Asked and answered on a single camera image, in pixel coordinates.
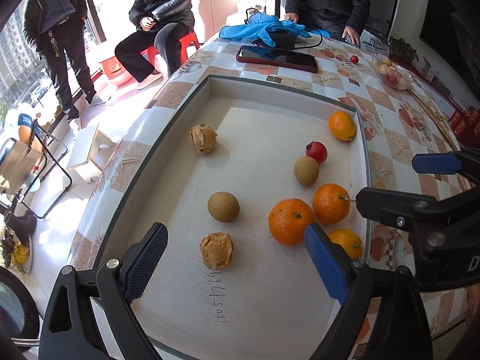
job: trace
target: keychain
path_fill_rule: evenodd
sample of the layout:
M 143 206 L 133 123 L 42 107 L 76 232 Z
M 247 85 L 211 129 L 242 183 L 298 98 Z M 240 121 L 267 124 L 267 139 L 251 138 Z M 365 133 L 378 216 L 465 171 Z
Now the keychain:
M 58 58 L 60 57 L 59 47 L 57 44 L 57 40 L 53 37 L 51 30 L 49 30 L 49 37 L 50 37 L 50 43 L 52 44 L 52 47 L 53 47 L 53 51 L 55 51 L 55 57 Z

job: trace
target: screw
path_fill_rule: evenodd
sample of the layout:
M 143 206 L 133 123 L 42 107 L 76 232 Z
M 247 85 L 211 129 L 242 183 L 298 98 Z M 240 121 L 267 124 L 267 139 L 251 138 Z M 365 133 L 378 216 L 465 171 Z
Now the screw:
M 71 265 L 66 265 L 61 269 L 62 275 L 68 275 L 72 271 Z
M 399 216 L 397 218 L 397 227 L 404 227 L 405 226 L 405 218 L 402 216 Z
M 354 259 L 352 261 L 352 264 L 356 268 L 362 268 L 365 265 L 365 262 L 363 261 L 363 259 Z
M 117 268 L 119 264 L 120 264 L 120 261 L 118 261 L 117 259 L 109 259 L 106 262 L 106 267 L 113 269 L 113 268 Z
M 425 208 L 428 206 L 428 202 L 425 200 L 419 200 L 418 202 L 415 203 L 415 208 Z
M 433 247 L 442 246 L 445 240 L 445 234 L 442 233 L 431 233 L 427 238 L 428 243 Z

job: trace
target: wall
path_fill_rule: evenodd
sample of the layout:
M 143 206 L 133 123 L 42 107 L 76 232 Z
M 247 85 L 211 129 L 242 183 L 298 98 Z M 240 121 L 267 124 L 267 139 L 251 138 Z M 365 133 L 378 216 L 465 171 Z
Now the wall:
M 424 65 L 423 56 L 425 56 L 434 70 L 439 73 L 440 80 L 452 91 L 454 99 L 469 107 L 474 105 L 480 107 L 479 99 L 476 99 L 472 91 L 464 83 L 462 78 L 447 64 L 447 62 L 438 55 L 431 47 L 419 39 L 422 30 L 423 20 L 427 9 L 428 0 L 398 0 L 397 13 L 390 35 L 394 38 L 404 38 L 410 43 L 420 59 L 420 67 Z

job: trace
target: potted plant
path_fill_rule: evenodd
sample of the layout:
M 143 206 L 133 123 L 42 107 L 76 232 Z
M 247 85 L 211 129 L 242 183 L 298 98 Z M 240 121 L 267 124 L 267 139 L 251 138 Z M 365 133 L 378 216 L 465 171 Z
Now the potted plant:
M 394 37 L 390 37 L 390 44 L 392 45 L 390 58 L 394 57 L 393 60 L 403 62 L 412 67 L 414 59 L 419 61 L 417 50 L 405 42 L 403 38 L 395 39 Z

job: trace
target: red bucket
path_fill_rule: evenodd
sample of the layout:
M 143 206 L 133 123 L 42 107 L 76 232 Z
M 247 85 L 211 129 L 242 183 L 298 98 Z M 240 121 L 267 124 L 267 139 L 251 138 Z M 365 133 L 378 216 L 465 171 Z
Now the red bucket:
M 131 74 L 123 67 L 116 56 L 103 61 L 100 71 L 116 86 L 123 85 L 131 78 Z

